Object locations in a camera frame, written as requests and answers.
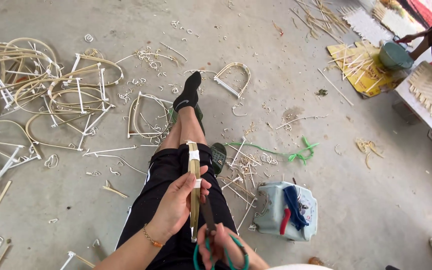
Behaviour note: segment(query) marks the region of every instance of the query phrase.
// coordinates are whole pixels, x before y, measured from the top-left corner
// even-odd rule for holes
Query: green plastic ribbon
[[[306,160],[308,160],[308,159],[310,159],[310,158],[313,157],[313,155],[315,153],[314,150],[313,150],[313,148],[316,145],[318,145],[319,143],[309,144],[308,140],[306,140],[306,137],[304,137],[304,136],[302,136],[302,139],[303,139],[303,142],[306,144],[306,148],[302,149],[301,151],[297,152],[296,154],[285,154],[285,153],[273,152],[273,151],[271,151],[269,149],[262,148],[261,146],[257,146],[255,144],[244,144],[244,145],[253,146],[253,147],[256,147],[259,150],[263,150],[263,151],[266,151],[266,152],[269,152],[269,153],[272,153],[272,154],[276,154],[276,155],[289,156],[287,158],[287,161],[289,161],[289,162],[293,161],[295,158],[298,158],[298,159],[302,160],[303,164],[306,166]],[[241,145],[241,144],[242,143],[225,143],[223,145]],[[309,156],[303,156],[302,155],[302,153],[304,151],[306,151],[306,150],[309,150],[309,152],[310,152]]]

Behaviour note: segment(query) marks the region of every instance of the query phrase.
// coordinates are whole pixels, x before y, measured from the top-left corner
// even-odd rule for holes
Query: scissors
[[[211,204],[209,203],[209,197],[204,196],[204,200],[201,200],[201,198],[199,198],[199,205],[200,205],[200,209],[202,211],[202,216],[204,218],[204,221],[206,221],[206,224],[207,224],[207,228],[206,228],[206,232],[205,232],[205,245],[206,245],[206,249],[209,251],[209,254],[211,254],[211,248],[209,246],[209,238],[211,236],[211,232],[216,231],[216,224],[214,221],[213,211],[211,210]],[[244,255],[244,267],[242,270],[248,270],[249,269],[249,256],[248,256],[248,253],[246,252],[246,249],[244,248],[244,246],[241,244],[241,242],[236,237],[232,236],[231,234],[229,236],[231,236],[234,243],[236,243],[236,245],[241,249],[241,252]],[[198,258],[197,258],[198,249],[199,249],[199,245],[196,244],[196,248],[194,249],[194,254],[192,256],[192,261],[194,263],[194,269],[195,270],[202,270],[198,266]],[[231,262],[230,256],[228,255],[228,251],[226,249],[224,249],[224,253],[227,257],[227,261],[229,262],[229,268],[231,270],[237,270],[233,266],[233,263]]]

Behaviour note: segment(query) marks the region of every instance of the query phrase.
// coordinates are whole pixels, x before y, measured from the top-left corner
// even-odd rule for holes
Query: leg
[[[409,56],[413,59],[416,60],[417,58],[419,58],[423,52],[427,51],[429,49],[429,43],[428,43],[428,37],[425,36],[423,41],[421,41],[421,43],[416,47],[416,49],[414,49],[414,51],[409,53]]]
[[[174,124],[173,128],[163,140],[163,143],[160,145],[159,150],[163,149],[178,149],[180,146],[180,136],[181,136],[181,121],[179,119],[176,120],[176,124]]]
[[[183,107],[179,110],[178,121],[181,121],[180,144],[186,144],[186,141],[193,141],[207,145],[205,135],[201,130],[198,119],[196,118],[195,108]]]

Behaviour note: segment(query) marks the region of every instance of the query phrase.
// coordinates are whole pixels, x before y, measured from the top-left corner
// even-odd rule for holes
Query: concrete floor
[[[402,270],[432,269],[432,250],[427,242],[432,236],[432,142],[426,136],[428,128],[423,124],[406,125],[391,108],[395,100],[392,93],[363,100],[347,81],[341,81],[340,72],[329,71],[327,76],[354,106],[342,103],[343,98],[317,71],[327,65],[326,46],[336,41],[327,35],[306,40],[307,27],[295,18],[296,29],[291,20],[294,14],[288,8],[297,7],[294,1],[232,2],[234,7],[229,9],[224,0],[0,0],[0,41],[20,37],[42,40],[56,50],[66,66],[65,72],[72,66],[74,53],[88,47],[100,50],[105,59],[115,62],[145,46],[151,46],[153,52],[164,50],[159,45],[162,41],[188,58],[179,67],[163,61],[167,77],[157,77],[146,63],[141,67],[141,61],[134,58],[123,61],[124,80],[108,90],[117,108],[103,118],[97,134],[86,140],[84,148],[91,150],[149,143],[142,138],[126,138],[123,116],[128,114],[129,104],[124,105],[117,93],[127,90],[127,81],[144,77],[149,85],[138,90],[173,100],[175,95],[168,86],[162,92],[157,86],[183,84],[186,77],[181,74],[190,69],[219,71],[231,62],[246,64],[251,81],[243,95],[244,106],[237,109],[247,116],[233,116],[231,107],[238,101],[213,80],[201,85],[204,93],[200,106],[208,142],[238,141],[243,130],[254,122],[255,131],[247,139],[267,149],[295,153],[303,144],[301,135],[310,143],[320,143],[307,166],[300,160],[285,162],[278,157],[278,165],[257,168],[261,175],[274,175],[271,179],[258,176],[257,181],[281,181],[284,174],[287,181],[294,177],[299,185],[310,187],[319,203],[317,235],[310,242],[286,242],[247,230],[251,224],[247,218],[240,233],[248,244],[257,248],[271,266],[304,263],[319,256],[339,270],[380,270],[388,264]],[[184,30],[172,28],[171,21],[180,21]],[[283,36],[272,21],[283,29]],[[90,44],[83,38],[88,33],[94,37]],[[354,33],[343,38],[347,43],[359,40]],[[319,100],[314,95],[318,89],[327,89],[329,95]],[[271,108],[270,113],[262,103]],[[145,104],[148,110],[153,107]],[[329,115],[299,120],[292,125],[292,131],[275,131],[265,124],[277,127],[288,113]],[[24,125],[29,117],[28,113],[17,112],[6,118]],[[51,129],[48,123],[49,118],[41,118],[34,124],[37,138],[61,145],[79,142],[76,134]],[[11,142],[23,142],[15,129],[1,128],[8,130]],[[372,169],[368,169],[365,155],[354,143],[356,138],[374,141],[385,158],[370,156]],[[337,144],[342,156],[334,151]],[[32,161],[8,171],[0,184],[1,192],[7,180],[13,181],[0,205],[0,236],[11,238],[14,244],[0,269],[59,269],[69,250],[97,263],[101,254],[88,247],[98,238],[103,253],[113,251],[128,206],[138,196],[145,176],[128,166],[117,168],[121,176],[112,175],[109,167],[117,167],[117,159],[111,157],[82,157],[80,152],[47,146],[40,150],[44,160],[51,154],[59,156],[55,169],[44,167],[43,160]],[[146,170],[153,151],[140,147],[115,154]],[[261,155],[253,148],[243,151]],[[101,175],[85,175],[92,171]],[[129,198],[103,190],[107,179]],[[230,190],[225,190],[225,195],[239,224],[245,212],[243,201]],[[54,218],[59,221],[48,224]],[[75,260],[67,269],[87,267]]]

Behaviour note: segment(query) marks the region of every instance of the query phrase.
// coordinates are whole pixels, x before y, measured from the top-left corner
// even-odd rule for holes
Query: hand
[[[216,225],[216,231],[211,232],[209,247],[211,253],[206,248],[206,229],[207,224],[201,226],[198,231],[198,244],[199,253],[201,254],[202,263],[206,270],[211,270],[212,266],[218,261],[222,260],[227,266],[229,266],[228,258],[225,255],[224,249],[226,249],[233,267],[242,269],[244,267],[244,254],[238,245],[233,241],[230,235],[237,238],[237,240],[243,245],[244,249],[248,253],[249,257],[249,268],[250,269],[268,269],[267,263],[257,255],[244,240],[237,236],[232,230],[225,227],[222,223]]]
[[[397,43],[410,43],[411,41],[415,40],[418,36],[415,34],[407,34],[401,39],[398,39]]]
[[[200,168],[201,175],[208,166]],[[167,188],[153,219],[146,226],[146,232],[156,242],[164,244],[175,235],[188,220],[191,210],[191,191],[195,187],[196,176],[189,172],[172,182]],[[201,179],[201,195],[208,195],[211,184]]]

